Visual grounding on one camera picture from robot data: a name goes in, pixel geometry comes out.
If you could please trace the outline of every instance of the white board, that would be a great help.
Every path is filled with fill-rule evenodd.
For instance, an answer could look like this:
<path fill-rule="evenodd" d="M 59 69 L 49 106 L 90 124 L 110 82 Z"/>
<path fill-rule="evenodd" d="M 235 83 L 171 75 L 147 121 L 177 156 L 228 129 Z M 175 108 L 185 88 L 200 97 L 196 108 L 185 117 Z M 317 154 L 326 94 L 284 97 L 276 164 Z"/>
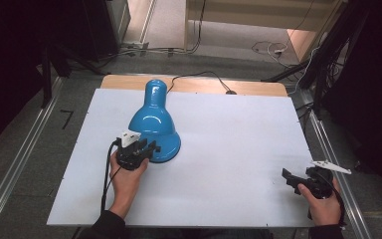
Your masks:
<path fill-rule="evenodd" d="M 144 91 L 98 89 L 48 225 L 92 225 L 99 216 L 108 148 Z M 290 98 L 169 93 L 181 137 L 172 160 L 150 163 L 125 218 L 145 227 L 306 227 L 308 204 L 282 178 L 306 177 L 311 155 Z M 113 201 L 107 196 L 106 207 Z"/>

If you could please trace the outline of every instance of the black sleeve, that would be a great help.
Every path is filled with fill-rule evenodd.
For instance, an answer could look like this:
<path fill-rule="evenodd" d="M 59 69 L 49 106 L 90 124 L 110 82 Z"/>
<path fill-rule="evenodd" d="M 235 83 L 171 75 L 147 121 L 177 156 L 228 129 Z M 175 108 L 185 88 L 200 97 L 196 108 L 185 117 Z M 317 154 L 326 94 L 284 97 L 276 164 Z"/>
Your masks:
<path fill-rule="evenodd" d="M 98 218 L 95 225 L 82 231 L 79 239 L 116 239 L 122 238 L 125 222 L 122 218 L 112 213 L 104 211 Z"/>
<path fill-rule="evenodd" d="M 309 228 L 311 239 L 343 239 L 339 225 L 316 226 Z"/>

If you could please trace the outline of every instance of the black controller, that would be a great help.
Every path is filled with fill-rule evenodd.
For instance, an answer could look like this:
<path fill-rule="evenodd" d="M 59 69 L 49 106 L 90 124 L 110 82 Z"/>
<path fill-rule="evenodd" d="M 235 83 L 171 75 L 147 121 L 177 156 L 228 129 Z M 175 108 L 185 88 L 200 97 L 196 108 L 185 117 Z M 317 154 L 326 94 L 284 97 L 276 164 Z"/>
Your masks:
<path fill-rule="evenodd" d="M 155 140 L 147 145 L 147 138 L 137 140 L 127 147 L 122 147 L 121 139 L 118 142 L 116 162 L 120 167 L 129 171 L 138 168 L 145 158 L 151 159 L 153 151 L 160 152 L 160 147 L 156 146 Z"/>
<path fill-rule="evenodd" d="M 305 174 L 309 176 L 308 179 L 294 176 L 286 169 L 282 170 L 282 177 L 286 179 L 286 184 L 293 187 L 296 194 L 300 195 L 297 185 L 302 183 L 317 199 L 327 198 L 331 195 L 333 189 L 330 185 L 332 185 L 333 174 L 329 169 L 318 166 L 309 167 Z"/>

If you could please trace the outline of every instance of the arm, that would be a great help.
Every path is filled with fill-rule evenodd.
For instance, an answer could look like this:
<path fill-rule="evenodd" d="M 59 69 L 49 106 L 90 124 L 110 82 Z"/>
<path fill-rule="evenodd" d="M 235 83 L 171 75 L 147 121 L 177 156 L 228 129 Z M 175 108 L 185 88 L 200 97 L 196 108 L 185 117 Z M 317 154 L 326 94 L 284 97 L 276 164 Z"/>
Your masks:
<path fill-rule="evenodd" d="M 336 179 L 333 178 L 333 186 L 340 192 Z M 300 194 L 309 203 L 309 212 L 315 227 L 309 228 L 311 239 L 343 239 L 338 225 L 340 219 L 340 205 L 334 192 L 329 198 L 317 199 L 303 184 L 298 185 Z"/>
<path fill-rule="evenodd" d="M 138 190 L 139 180 L 148 165 L 144 159 L 134 171 L 120 168 L 116 162 L 116 152 L 110 157 L 110 178 L 114 190 L 114 201 L 109 210 L 104 211 L 92 228 L 85 229 L 81 239 L 114 239 L 122 235 L 126 214 Z"/>

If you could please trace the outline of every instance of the blue lampshade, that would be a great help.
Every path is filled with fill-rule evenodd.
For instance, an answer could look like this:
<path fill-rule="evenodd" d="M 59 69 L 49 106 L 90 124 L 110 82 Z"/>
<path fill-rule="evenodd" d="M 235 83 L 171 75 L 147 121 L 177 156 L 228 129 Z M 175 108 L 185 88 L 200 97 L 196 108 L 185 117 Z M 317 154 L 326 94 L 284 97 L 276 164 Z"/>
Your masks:
<path fill-rule="evenodd" d="M 179 151 L 181 139 L 175 129 L 172 117 L 166 110 L 166 84 L 151 80 L 145 86 L 144 105 L 133 116 L 129 129 L 141 133 L 142 139 L 151 143 L 156 140 L 160 151 L 154 151 L 151 162 L 165 162 Z"/>

